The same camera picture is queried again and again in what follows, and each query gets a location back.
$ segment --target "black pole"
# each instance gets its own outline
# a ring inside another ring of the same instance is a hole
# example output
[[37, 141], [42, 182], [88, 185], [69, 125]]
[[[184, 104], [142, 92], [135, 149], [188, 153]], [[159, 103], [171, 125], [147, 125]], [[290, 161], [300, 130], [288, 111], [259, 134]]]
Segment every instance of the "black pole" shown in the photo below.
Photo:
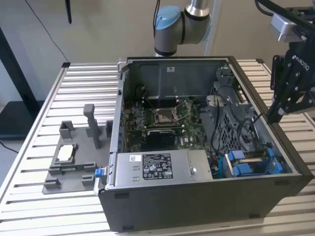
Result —
[[35, 119], [40, 106], [0, 28], [0, 60], [2, 61], [7, 73], [9, 74], [14, 86], [19, 92], [27, 110]]
[[71, 24], [72, 23], [72, 16], [71, 16], [70, 0], [65, 0], [65, 8], [67, 10], [68, 22], [69, 22], [69, 24]]

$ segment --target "motherboard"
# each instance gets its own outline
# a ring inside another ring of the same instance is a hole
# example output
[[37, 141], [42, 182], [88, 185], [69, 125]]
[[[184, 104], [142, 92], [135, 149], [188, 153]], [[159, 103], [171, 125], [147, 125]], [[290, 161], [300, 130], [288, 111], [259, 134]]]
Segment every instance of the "motherboard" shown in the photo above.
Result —
[[125, 108], [127, 152], [205, 149], [207, 137], [193, 99], [149, 100]]

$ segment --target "slotted metal surface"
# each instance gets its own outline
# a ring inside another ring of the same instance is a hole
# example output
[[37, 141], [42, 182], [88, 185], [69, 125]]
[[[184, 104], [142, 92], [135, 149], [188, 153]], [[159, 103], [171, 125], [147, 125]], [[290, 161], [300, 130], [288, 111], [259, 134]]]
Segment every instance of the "slotted metal surface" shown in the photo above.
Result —
[[[240, 60], [239, 63], [266, 104], [270, 104], [269, 69], [256, 60]], [[116, 64], [72, 64], [61, 71], [0, 189], [0, 194], [4, 192], [0, 204], [0, 236], [116, 235], [110, 232], [98, 197], [92, 191], [43, 195], [41, 190], [59, 139], [61, 120], [70, 119], [75, 127], [87, 126], [82, 116], [83, 106], [94, 103], [98, 123], [105, 124], [114, 116], [117, 82]], [[290, 115], [283, 118], [280, 125], [315, 174], [313, 120], [305, 114]], [[280, 201], [265, 219], [146, 231], [141, 235], [148, 233], [315, 235], [315, 179], [298, 196]]]

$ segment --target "white component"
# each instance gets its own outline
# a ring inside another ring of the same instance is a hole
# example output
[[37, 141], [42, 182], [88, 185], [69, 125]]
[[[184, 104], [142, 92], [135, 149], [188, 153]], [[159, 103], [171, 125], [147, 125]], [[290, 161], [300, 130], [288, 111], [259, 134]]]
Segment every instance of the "white component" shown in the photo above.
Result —
[[129, 161], [141, 161], [141, 155], [130, 155]]
[[58, 153], [58, 159], [60, 161], [67, 161], [71, 158], [73, 152], [73, 146], [72, 145], [63, 145]]

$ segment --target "white label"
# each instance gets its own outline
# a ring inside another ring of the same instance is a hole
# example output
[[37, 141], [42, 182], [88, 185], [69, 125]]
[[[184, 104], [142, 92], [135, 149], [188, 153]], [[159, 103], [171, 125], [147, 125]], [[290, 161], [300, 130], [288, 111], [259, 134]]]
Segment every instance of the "white label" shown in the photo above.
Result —
[[166, 72], [174, 72], [175, 71], [175, 67], [167, 67], [166, 68]]
[[141, 161], [141, 155], [130, 155], [130, 161]]

